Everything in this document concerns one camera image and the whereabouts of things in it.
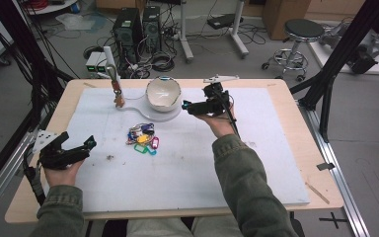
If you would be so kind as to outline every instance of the keychain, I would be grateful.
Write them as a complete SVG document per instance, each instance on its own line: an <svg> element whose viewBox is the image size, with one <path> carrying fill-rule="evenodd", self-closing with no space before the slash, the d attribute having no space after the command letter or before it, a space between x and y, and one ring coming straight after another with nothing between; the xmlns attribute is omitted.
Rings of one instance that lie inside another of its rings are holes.
<svg viewBox="0 0 379 237"><path fill-rule="evenodd" d="M127 145L134 144L134 150L145 154L156 155L159 147L159 137L155 136L153 123L139 123L128 130Z"/></svg>

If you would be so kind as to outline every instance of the blue key tag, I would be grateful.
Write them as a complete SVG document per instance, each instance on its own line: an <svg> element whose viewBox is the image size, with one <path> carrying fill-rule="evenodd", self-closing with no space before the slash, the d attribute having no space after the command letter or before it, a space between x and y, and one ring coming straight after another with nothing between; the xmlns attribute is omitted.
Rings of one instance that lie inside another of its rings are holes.
<svg viewBox="0 0 379 237"><path fill-rule="evenodd" d="M158 153L155 149L152 149L150 146L146 146L146 149L151 155L156 155L156 153Z"/></svg>
<svg viewBox="0 0 379 237"><path fill-rule="evenodd" d="M138 143L134 145L134 150L136 150L142 154L145 154L148 151L147 146L142 146Z"/></svg>

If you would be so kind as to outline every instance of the green key tag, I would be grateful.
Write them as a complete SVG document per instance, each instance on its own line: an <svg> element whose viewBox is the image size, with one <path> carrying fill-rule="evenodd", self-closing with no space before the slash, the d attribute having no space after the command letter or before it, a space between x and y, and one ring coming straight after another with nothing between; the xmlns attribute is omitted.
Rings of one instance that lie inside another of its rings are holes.
<svg viewBox="0 0 379 237"><path fill-rule="evenodd" d="M142 154L145 154L148 151L147 146L142 146L139 143L136 143L134 145L134 150L136 150Z"/></svg>

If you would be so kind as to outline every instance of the stool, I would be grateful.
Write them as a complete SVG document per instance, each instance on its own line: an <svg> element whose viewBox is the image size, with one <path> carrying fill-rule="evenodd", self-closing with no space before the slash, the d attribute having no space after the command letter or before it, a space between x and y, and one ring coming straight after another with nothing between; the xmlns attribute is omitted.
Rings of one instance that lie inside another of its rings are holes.
<svg viewBox="0 0 379 237"><path fill-rule="evenodd" d="M289 35L289 38L285 39L284 42L294 40L294 46L291 49L285 48L277 50L273 56L262 65L262 69L267 70L269 64L275 61L278 65L283 67L282 74L275 77L275 79L282 79L282 75L286 70L302 70L303 74L297 76L297 81L303 81L309 61L305 55L297 51L298 46L300 42L303 41L317 41L325 33L325 30L321 25L306 19L289 20L285 23L284 30Z"/></svg>

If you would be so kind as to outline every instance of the wooden table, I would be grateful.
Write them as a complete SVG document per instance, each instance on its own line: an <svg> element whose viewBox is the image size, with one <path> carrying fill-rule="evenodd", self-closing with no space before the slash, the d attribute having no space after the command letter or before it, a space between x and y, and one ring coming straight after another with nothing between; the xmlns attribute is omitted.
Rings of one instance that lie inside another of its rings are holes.
<svg viewBox="0 0 379 237"><path fill-rule="evenodd" d="M147 80L127 79L121 81L123 88L144 88ZM203 88L206 84L197 79L179 79L183 88ZM300 174L306 183L310 198L307 205L291 205L288 210L340 208L343 205L342 197L328 170L319 171L316 167L324 163L324 159L301 116L286 84L275 79L240 79L223 82L225 88L267 88L274 108L279 116L282 129L285 132L291 151L297 162ZM66 90L54 112L47 130L60 133L65 131L85 88L110 88L110 80L74 80L69 82ZM38 204L27 179L23 179L12 200L5 219L9 223L36 222ZM229 214L229 208L203 208L185 210L162 211L123 211L107 213L87 213L86 219L116 219L162 216L197 216Z"/></svg>

